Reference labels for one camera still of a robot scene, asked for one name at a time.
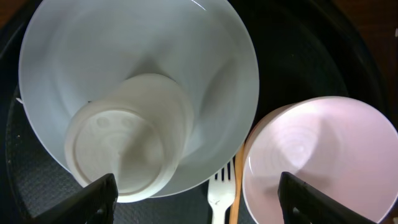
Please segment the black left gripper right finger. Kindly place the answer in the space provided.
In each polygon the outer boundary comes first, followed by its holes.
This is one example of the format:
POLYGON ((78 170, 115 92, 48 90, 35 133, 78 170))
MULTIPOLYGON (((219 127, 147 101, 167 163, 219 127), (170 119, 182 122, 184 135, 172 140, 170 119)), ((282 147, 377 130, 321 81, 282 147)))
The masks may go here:
POLYGON ((278 198, 285 224, 375 224, 290 172, 281 173, 278 198))

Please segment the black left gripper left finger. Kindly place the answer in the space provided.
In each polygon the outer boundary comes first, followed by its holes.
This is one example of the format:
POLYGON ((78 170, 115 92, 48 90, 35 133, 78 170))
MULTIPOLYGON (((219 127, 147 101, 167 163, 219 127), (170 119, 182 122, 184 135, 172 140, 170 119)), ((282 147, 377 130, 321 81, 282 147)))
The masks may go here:
POLYGON ((118 189, 113 174, 106 174, 76 194, 34 217, 33 224, 112 224, 118 189))

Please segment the cream plastic cup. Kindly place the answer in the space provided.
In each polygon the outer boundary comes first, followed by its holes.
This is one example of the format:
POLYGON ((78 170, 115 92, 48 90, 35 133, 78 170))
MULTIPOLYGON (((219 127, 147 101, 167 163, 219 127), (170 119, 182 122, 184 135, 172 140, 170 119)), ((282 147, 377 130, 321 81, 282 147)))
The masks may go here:
POLYGON ((190 99, 175 81, 154 73, 132 77, 73 116, 67 166, 82 187, 113 174, 119 203, 144 200, 173 177, 193 122, 190 99))

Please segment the grey round plate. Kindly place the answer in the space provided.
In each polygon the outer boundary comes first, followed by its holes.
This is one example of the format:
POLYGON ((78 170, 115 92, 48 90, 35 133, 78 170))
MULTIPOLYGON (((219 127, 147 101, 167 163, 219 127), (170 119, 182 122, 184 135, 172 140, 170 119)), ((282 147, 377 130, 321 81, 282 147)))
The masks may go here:
POLYGON ((256 53, 229 2, 46 0, 27 26, 19 54, 25 113, 62 167, 72 116, 142 73, 175 80, 193 104, 189 143, 159 192, 179 194, 204 183, 237 153, 256 114, 256 53))

